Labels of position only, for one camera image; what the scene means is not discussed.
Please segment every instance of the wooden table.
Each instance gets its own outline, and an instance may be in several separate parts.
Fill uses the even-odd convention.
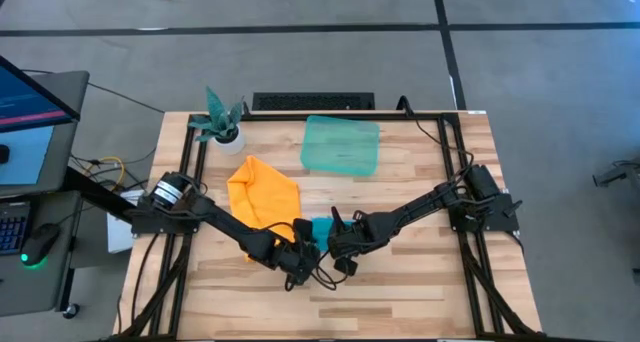
[[[178,170],[188,116],[186,112],[165,114],[151,185],[165,171]],[[460,112],[460,120],[467,150],[475,154],[476,163],[487,165],[504,187],[487,115]],[[247,146],[240,154],[226,156],[213,143],[208,146],[203,175],[203,182],[209,186],[208,196],[228,208],[226,181],[247,155],[258,157],[298,183],[303,217],[309,219],[329,216],[332,205],[343,218],[350,218],[356,209],[392,210],[446,179],[440,147],[414,122],[378,124],[378,169],[374,176],[364,178],[305,170],[299,158],[304,122],[243,122]],[[435,122],[423,121],[421,125],[438,135]],[[453,133],[449,136],[453,142]],[[194,144],[191,175],[196,150]],[[505,233],[485,235],[496,287],[522,320],[539,330],[520,247]],[[130,324],[133,288],[150,240],[141,237],[133,247],[122,292],[123,329]],[[179,246],[178,240],[174,256]],[[136,313],[155,290],[163,247],[161,236],[143,273]],[[356,261],[358,273],[335,292],[313,280],[285,292],[281,271],[246,262],[236,242],[202,224],[191,250],[178,338],[474,336],[457,237],[449,227],[446,212],[415,222],[387,247]],[[340,276],[332,269],[332,261],[323,261],[323,267],[336,278]],[[485,329],[491,330],[486,296],[479,285],[478,290]],[[160,332],[167,331],[172,295],[170,291],[165,299]]]

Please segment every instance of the teal plastic container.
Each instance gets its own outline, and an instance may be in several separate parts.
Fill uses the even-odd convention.
[[[353,221],[344,221],[347,226],[350,226]],[[329,250],[327,240],[329,239],[329,232],[331,232],[331,225],[333,224],[333,218],[331,217],[314,217],[311,219],[311,233],[313,239],[316,240],[316,247],[320,252],[326,252]]]
[[[309,116],[300,161],[310,170],[371,176],[378,167],[376,123]]]

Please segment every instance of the computer monitor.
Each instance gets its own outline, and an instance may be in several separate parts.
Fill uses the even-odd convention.
[[[0,133],[79,119],[77,112],[0,56]]]

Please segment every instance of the yellow cable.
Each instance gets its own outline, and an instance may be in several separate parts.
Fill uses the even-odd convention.
[[[116,184],[113,187],[111,187],[111,190],[113,191],[114,189],[116,189],[120,185],[120,183],[122,183],[122,180],[124,179],[124,173],[125,173],[124,163],[122,162],[120,157],[117,157],[117,156],[102,157],[98,161],[100,161],[100,162],[116,161],[118,164],[120,164],[120,176],[118,177],[118,180],[116,181]],[[95,165],[94,164],[90,164],[89,167],[86,167],[84,169],[84,175],[85,176],[89,176],[89,172],[91,172],[91,169],[93,168],[93,166],[95,166]]]

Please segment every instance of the wheel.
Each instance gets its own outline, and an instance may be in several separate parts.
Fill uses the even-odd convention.
[[[62,312],[62,317],[66,319],[72,319],[78,314],[78,312],[80,312],[80,306],[78,306],[75,303],[72,303],[69,306],[67,306],[67,309],[64,312]]]

